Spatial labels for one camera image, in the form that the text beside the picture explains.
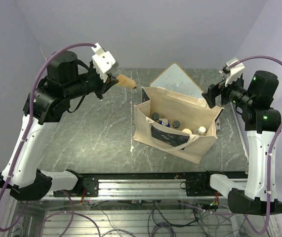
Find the beige squeeze tube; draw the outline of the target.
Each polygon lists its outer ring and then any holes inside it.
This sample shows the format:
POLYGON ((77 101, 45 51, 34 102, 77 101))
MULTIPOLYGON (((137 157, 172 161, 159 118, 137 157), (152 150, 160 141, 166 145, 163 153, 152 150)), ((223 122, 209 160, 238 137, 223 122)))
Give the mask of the beige squeeze tube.
POLYGON ((137 83, 133 79, 130 79, 125 75, 117 76, 117 80, 118 80, 118 83, 116 84, 117 86, 121 86, 128 89, 137 88, 137 83))

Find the cream canvas tote bag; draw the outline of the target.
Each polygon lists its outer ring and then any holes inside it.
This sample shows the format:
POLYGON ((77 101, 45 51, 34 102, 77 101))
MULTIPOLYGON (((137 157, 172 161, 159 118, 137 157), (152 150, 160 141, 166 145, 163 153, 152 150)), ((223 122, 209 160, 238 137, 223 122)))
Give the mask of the cream canvas tote bag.
POLYGON ((198 164, 217 140, 215 122, 222 112, 222 107, 210 108, 201 98, 162 87, 144 87, 142 102, 134 106, 133 139, 198 164), (159 113, 162 119, 167 119, 170 127, 153 121, 152 113, 159 113), (174 120, 181 122, 179 129, 172 127, 174 120), (206 128, 206 135, 197 134, 200 126, 206 128), (184 128, 193 134, 182 132, 184 128))

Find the cream cylindrical bottle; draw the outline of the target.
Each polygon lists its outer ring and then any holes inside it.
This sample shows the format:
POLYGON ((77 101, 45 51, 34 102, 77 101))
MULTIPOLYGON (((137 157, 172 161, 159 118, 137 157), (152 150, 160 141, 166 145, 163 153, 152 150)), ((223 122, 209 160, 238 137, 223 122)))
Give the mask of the cream cylindrical bottle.
POLYGON ((187 133, 187 134, 193 134, 192 131, 190 129, 188 129, 188 128, 184 128, 182 130, 182 132, 187 133))

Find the orange blue spray bottle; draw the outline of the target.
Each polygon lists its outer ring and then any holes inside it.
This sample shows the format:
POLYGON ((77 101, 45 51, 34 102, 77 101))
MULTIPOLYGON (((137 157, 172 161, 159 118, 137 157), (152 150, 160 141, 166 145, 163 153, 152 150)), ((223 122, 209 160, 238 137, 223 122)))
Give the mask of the orange blue spray bottle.
POLYGON ((170 124, 169 124, 168 120, 165 119, 165 118, 160 119, 159 124, 161 124, 163 126, 166 126, 166 127, 170 127, 170 124))

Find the clear bottle with dark cap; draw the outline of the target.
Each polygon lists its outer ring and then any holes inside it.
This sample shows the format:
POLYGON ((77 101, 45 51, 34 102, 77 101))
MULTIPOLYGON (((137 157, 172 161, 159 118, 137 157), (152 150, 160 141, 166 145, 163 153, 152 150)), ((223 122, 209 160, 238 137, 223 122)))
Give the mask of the clear bottle with dark cap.
POLYGON ((161 119, 161 116, 160 116, 159 113, 152 113, 151 119, 152 119, 153 121, 155 121, 155 122, 159 122, 160 119, 161 119))

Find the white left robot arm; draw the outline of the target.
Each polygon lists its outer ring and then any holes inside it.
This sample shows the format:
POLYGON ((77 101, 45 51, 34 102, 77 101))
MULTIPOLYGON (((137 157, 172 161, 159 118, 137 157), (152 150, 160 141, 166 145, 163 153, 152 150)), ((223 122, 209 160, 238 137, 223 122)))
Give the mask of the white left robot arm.
POLYGON ((53 54, 43 67, 45 77, 36 80, 25 106, 20 134, 11 158, 0 172, 0 188, 10 190, 16 200, 40 200, 50 192, 67 191, 78 196, 84 191, 84 177, 70 169, 48 172, 39 169, 42 152, 72 99, 83 100, 93 93, 98 99, 119 79, 113 76, 115 57, 95 49, 89 64, 69 50, 53 54))

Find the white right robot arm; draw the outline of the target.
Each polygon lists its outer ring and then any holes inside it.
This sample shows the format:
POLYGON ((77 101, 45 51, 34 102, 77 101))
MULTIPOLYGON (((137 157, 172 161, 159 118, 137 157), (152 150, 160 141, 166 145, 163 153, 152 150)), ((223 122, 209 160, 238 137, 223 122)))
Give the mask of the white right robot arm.
POLYGON ((220 96, 223 105, 231 102, 242 110, 249 145, 246 187, 242 188, 224 174, 213 173, 201 182, 200 188, 208 196, 218 191, 235 214, 282 214, 282 202, 275 186, 276 146, 271 143, 282 121, 280 112, 271 107, 278 77, 267 71, 256 71, 248 89, 243 84, 242 77, 231 84, 222 80, 211 84, 202 96, 212 108, 215 98, 220 96))

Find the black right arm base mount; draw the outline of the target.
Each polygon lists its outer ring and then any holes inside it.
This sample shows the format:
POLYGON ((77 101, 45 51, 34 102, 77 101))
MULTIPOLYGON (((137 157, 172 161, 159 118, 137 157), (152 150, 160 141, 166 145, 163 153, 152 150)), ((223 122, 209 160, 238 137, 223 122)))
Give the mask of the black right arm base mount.
POLYGON ((220 171, 185 172, 177 175, 177 178, 183 180, 180 188, 185 190, 188 197, 213 196, 216 193, 216 190, 210 186, 210 178, 213 174, 225 175, 220 171))

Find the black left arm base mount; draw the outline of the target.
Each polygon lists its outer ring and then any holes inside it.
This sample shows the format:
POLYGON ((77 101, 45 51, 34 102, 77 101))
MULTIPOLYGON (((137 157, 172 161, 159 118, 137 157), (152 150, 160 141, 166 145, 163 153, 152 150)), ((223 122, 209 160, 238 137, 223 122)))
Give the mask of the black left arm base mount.
POLYGON ((97 197, 99 192, 99 182, 96 176, 77 173, 67 170, 67 174, 72 176, 62 179, 62 187, 53 191, 55 197, 63 197, 62 191, 66 191, 72 197, 97 197))

